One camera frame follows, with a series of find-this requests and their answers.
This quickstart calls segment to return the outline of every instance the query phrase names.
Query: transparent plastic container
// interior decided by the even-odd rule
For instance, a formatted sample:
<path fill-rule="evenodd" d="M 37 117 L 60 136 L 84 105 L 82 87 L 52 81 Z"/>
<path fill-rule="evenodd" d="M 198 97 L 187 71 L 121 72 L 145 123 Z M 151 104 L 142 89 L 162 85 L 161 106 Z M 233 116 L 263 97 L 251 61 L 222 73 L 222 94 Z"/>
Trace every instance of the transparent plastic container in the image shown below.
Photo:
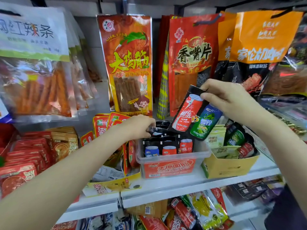
<path fill-rule="evenodd" d="M 211 156 L 205 141 L 195 140 L 192 153 L 145 157 L 142 140 L 136 143 L 136 161 L 141 165 L 144 178 L 160 178 L 189 174 Z"/>

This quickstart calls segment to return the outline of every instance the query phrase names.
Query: red soda can image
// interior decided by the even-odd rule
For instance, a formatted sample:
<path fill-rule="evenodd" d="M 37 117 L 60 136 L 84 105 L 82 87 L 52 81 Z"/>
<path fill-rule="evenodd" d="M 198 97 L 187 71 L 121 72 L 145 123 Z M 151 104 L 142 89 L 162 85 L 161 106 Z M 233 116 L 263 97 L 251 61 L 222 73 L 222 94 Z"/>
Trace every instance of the red soda can image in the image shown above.
<path fill-rule="evenodd" d="M 201 105 L 203 103 L 203 99 L 196 95 L 190 94 L 180 109 L 172 127 L 177 131 L 186 131 L 190 124 L 192 123 L 192 117 L 194 117 Z"/>
<path fill-rule="evenodd" d="M 162 150 L 162 156 L 177 154 L 177 149 L 175 146 L 165 146 Z"/>
<path fill-rule="evenodd" d="M 179 153 L 190 153 L 192 152 L 193 142 L 191 139 L 182 139 L 180 141 Z"/>

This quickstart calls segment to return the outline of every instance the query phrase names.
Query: hand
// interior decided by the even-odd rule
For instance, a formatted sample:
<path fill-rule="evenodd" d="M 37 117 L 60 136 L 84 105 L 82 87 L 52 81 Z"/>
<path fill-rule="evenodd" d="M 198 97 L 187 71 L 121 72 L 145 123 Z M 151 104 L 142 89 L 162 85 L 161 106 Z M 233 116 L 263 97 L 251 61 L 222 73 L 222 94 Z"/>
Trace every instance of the hand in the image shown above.
<path fill-rule="evenodd" d="M 150 133 L 146 132 L 148 127 L 155 127 L 156 120 L 145 115 L 132 116 L 112 127 L 118 127 L 124 136 L 124 141 L 127 142 L 133 139 L 149 138 Z"/>
<path fill-rule="evenodd" d="M 268 112 L 238 83 L 208 79 L 201 89 L 204 100 L 219 108 L 228 118 L 250 128 L 265 120 Z"/>

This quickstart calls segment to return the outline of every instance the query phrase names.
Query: candy packet with soda cans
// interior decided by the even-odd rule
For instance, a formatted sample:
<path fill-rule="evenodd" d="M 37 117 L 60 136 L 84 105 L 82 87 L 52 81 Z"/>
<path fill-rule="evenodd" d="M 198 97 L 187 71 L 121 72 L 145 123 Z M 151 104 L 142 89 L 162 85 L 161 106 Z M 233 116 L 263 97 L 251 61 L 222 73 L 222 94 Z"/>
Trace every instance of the candy packet with soda cans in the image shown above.
<path fill-rule="evenodd" d="M 218 108 L 203 100 L 200 95 L 205 91 L 190 85 L 185 99 L 174 117 L 168 131 L 186 134 L 203 141 L 209 135 L 223 114 Z"/>

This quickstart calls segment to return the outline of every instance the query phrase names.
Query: left hand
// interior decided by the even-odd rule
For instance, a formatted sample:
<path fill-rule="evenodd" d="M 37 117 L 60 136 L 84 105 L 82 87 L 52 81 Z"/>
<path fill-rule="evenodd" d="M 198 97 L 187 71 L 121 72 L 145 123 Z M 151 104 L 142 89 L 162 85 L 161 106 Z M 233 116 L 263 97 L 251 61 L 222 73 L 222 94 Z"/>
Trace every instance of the left hand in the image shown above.
<path fill-rule="evenodd" d="M 133 139 L 149 138 L 148 127 L 155 127 L 156 120 L 145 115 L 132 116 L 114 127 L 120 128 L 124 134 L 125 142 Z"/>

